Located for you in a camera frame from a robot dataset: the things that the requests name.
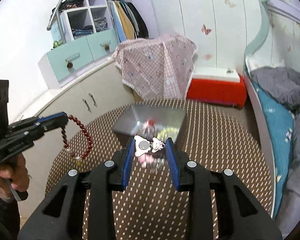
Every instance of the gray blanket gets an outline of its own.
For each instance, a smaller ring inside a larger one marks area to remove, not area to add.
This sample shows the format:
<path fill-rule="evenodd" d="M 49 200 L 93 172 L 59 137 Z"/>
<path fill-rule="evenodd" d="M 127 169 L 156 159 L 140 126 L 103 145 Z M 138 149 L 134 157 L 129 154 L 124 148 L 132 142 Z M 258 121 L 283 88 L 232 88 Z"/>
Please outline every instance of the gray blanket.
<path fill-rule="evenodd" d="M 286 237 L 300 220 L 300 73 L 285 67 L 263 67 L 252 71 L 250 77 L 296 115 L 293 122 L 293 161 L 276 220 L 283 237 Z"/>

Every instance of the cabinet handle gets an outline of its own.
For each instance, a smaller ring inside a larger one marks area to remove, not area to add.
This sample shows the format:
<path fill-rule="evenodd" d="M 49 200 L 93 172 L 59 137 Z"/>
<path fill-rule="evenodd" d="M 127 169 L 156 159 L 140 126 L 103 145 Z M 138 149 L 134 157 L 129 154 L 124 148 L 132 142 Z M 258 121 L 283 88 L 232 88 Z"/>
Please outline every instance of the cabinet handle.
<path fill-rule="evenodd" d="M 92 95 L 91 93 L 89 93 L 89 96 L 90 96 L 90 97 L 92 98 L 92 100 L 93 100 L 93 105 L 96 106 L 96 107 L 98 107 L 96 101 L 95 101 L 94 98 L 93 98 L 93 95 Z"/>
<path fill-rule="evenodd" d="M 85 100 L 84 98 L 82 99 L 82 101 L 86 104 L 88 111 L 91 112 L 90 106 L 87 103 L 87 100 Z"/>
<path fill-rule="evenodd" d="M 74 53 L 73 55 L 70 55 L 69 57 L 66 58 L 66 61 L 72 61 L 72 60 L 75 60 L 77 58 L 80 57 L 80 53 L 77 52 L 77 53 Z"/>

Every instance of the human hand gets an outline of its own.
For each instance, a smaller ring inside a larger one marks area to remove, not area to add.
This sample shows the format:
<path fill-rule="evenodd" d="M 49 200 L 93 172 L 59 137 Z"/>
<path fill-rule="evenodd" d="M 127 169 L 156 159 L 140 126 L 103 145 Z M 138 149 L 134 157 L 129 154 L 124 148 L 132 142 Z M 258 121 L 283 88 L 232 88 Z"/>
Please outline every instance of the human hand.
<path fill-rule="evenodd" d="M 13 196 L 5 179 L 12 179 L 11 186 L 14 190 L 24 192 L 28 189 L 29 176 L 23 154 L 17 156 L 14 168 L 7 164 L 0 165 L 0 198 L 3 200 Z"/>

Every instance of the person's sleeve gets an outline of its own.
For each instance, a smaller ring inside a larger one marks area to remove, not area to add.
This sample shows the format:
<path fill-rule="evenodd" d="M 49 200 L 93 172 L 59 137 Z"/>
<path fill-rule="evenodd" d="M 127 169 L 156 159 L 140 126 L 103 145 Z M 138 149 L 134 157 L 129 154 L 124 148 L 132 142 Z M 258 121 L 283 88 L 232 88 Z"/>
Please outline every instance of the person's sleeve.
<path fill-rule="evenodd" d="M 20 215 L 15 199 L 11 203 L 6 203 L 0 198 L 0 221 L 10 232 L 12 239 L 17 239 L 20 231 Z"/>

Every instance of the red bead bracelet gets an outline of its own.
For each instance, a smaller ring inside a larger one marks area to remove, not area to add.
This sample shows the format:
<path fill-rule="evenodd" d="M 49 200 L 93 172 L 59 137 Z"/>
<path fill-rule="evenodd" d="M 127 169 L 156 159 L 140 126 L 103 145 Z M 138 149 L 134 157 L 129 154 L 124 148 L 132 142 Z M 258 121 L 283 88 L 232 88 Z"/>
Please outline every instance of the red bead bracelet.
<path fill-rule="evenodd" d="M 88 140 L 88 146 L 87 149 L 85 150 L 85 152 L 83 154 L 81 154 L 80 156 L 76 156 L 75 153 L 72 152 L 71 148 L 69 147 L 69 143 L 67 140 L 67 136 L 66 136 L 66 130 L 65 127 L 61 128 L 61 133 L 62 133 L 62 138 L 63 138 L 63 147 L 66 149 L 66 151 L 68 153 L 71 154 L 72 158 L 75 158 L 77 161 L 77 165 L 81 165 L 81 160 L 85 159 L 89 153 L 91 152 L 92 149 L 92 139 L 90 134 L 88 133 L 88 131 L 84 128 L 84 125 L 73 115 L 69 115 L 68 116 L 69 120 L 74 121 L 81 129 L 81 132 L 84 134 L 84 136 L 87 138 Z"/>

